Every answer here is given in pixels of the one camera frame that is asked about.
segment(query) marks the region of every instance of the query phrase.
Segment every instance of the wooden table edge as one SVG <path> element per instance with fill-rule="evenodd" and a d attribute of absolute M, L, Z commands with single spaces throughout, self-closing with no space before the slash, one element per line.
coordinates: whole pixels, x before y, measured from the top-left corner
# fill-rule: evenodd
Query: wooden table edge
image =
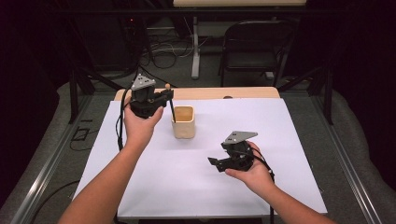
<path fill-rule="evenodd" d="M 173 89 L 174 100 L 207 100 L 232 98 L 280 98 L 275 87 L 223 87 L 223 88 L 176 88 Z M 119 90 L 114 97 L 115 101 L 120 101 L 125 89 Z M 126 97 L 131 96 L 128 90 Z"/>

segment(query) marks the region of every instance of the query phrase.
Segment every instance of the dark background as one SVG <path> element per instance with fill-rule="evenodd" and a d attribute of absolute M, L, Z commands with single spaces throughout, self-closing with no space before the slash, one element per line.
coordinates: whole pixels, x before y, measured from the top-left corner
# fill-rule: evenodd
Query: dark background
<path fill-rule="evenodd" d="M 311 0 L 311 8 L 364 6 L 371 1 Z M 152 1 L 170 7 L 171 1 Z M 45 7 L 111 9 L 136 7 L 128 1 L 1 1 L 0 3 L 1 145 L 0 204 L 15 187 L 43 137 L 59 102 L 56 90 L 73 67 L 96 71 L 133 67 L 144 44 L 139 26 L 117 19 L 70 21 Z M 354 25 L 345 50 L 332 68 L 333 87 L 348 101 L 365 132 L 370 157 L 383 179 L 396 189 L 394 87 L 396 4 L 376 1 Z M 321 65 L 345 25 L 345 18 L 302 18 L 285 76 Z M 128 33 L 120 31 L 128 26 Z"/>

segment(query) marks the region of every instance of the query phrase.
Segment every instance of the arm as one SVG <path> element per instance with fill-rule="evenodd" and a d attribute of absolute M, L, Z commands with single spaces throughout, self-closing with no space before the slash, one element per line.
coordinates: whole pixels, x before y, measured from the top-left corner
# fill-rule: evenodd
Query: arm
<path fill-rule="evenodd" d="M 248 143 L 251 147 L 259 150 L 254 143 Z M 272 181 L 265 166 L 257 160 L 253 162 L 247 172 L 227 169 L 225 173 L 243 181 L 250 190 L 267 201 L 286 223 L 334 223 L 279 189 Z"/>
<path fill-rule="evenodd" d="M 163 107 L 149 119 L 137 117 L 128 105 L 124 114 L 125 147 L 70 203 L 59 223 L 111 223 L 137 161 L 163 115 Z"/>

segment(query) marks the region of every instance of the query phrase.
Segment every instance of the black curtain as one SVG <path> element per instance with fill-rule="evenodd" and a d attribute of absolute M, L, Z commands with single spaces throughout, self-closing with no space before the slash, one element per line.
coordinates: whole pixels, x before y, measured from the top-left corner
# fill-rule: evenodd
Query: black curtain
<path fill-rule="evenodd" d="M 334 71 L 334 88 L 364 130 L 370 159 L 396 190 L 396 3 L 376 1 Z"/>
<path fill-rule="evenodd" d="M 57 89 L 76 66 L 92 67 L 69 21 L 41 1 L 0 2 L 0 204 L 19 181 L 59 103 Z"/>

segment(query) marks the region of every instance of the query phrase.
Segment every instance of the human hand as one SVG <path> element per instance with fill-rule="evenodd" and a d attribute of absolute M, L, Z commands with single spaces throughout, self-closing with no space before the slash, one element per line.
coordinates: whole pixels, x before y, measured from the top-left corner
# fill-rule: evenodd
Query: human hand
<path fill-rule="evenodd" d="M 127 134 L 125 147 L 136 146 L 143 150 L 149 144 L 155 125 L 163 116 L 163 107 L 160 106 L 152 117 L 142 119 L 134 114 L 128 103 L 126 104 L 124 108 L 124 125 Z"/>
<path fill-rule="evenodd" d="M 247 141 L 250 147 L 260 149 L 252 142 Z M 253 153 L 257 157 L 261 157 L 260 153 L 253 149 Z M 225 174 L 241 180 L 246 186 L 258 195 L 264 192 L 269 192 L 271 188 L 275 187 L 268 169 L 258 160 L 254 160 L 252 166 L 248 171 L 238 171 L 234 169 L 225 170 Z"/>

